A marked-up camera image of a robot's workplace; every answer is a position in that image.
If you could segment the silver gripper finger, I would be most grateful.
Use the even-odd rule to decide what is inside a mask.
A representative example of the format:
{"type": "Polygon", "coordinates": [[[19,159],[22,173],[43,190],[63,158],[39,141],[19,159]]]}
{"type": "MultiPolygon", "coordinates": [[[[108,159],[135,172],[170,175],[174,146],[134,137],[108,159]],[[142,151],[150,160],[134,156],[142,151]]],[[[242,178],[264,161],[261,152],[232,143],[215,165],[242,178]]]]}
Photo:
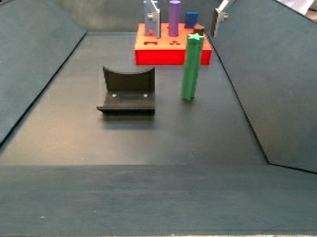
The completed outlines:
{"type": "Polygon", "coordinates": [[[226,9],[229,2],[230,2],[230,0],[223,0],[222,4],[219,4],[219,6],[214,9],[213,22],[211,22],[211,28],[210,28],[210,35],[213,38],[217,37],[219,24],[227,17],[225,9],[226,9]]]}
{"type": "Polygon", "coordinates": [[[157,0],[143,0],[145,7],[145,35],[161,38],[161,11],[157,0]]]}

